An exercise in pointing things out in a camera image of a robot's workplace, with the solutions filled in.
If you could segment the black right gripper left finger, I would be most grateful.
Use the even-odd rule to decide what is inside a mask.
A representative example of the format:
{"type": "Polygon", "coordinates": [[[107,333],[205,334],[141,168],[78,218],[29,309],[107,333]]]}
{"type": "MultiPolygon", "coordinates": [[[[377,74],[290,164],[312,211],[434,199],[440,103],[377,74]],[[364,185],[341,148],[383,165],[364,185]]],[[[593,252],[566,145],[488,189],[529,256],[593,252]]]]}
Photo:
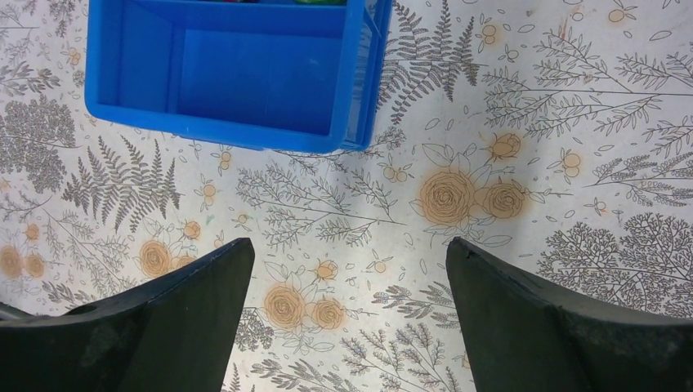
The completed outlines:
{"type": "Polygon", "coordinates": [[[62,315],[3,305],[2,390],[220,390],[254,258],[250,239],[238,238],[62,315]]]}

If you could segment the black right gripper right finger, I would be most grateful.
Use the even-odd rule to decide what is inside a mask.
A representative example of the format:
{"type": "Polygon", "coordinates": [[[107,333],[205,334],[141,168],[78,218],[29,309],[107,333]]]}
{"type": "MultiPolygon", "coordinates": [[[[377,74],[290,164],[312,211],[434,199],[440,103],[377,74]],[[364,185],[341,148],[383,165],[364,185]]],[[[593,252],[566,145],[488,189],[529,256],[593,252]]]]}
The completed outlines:
{"type": "Polygon", "coordinates": [[[692,322],[613,305],[456,238],[446,269],[479,391],[689,391],[692,322]]]}

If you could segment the blue plastic divided bin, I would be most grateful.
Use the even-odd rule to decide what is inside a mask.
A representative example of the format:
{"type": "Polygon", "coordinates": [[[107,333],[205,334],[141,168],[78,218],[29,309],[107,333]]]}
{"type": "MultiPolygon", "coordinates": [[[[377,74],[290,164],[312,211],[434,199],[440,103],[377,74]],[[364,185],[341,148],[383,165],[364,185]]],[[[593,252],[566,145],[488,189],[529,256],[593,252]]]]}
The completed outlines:
{"type": "Polygon", "coordinates": [[[93,116],[247,149],[366,149],[390,1],[92,1],[93,116]]]}

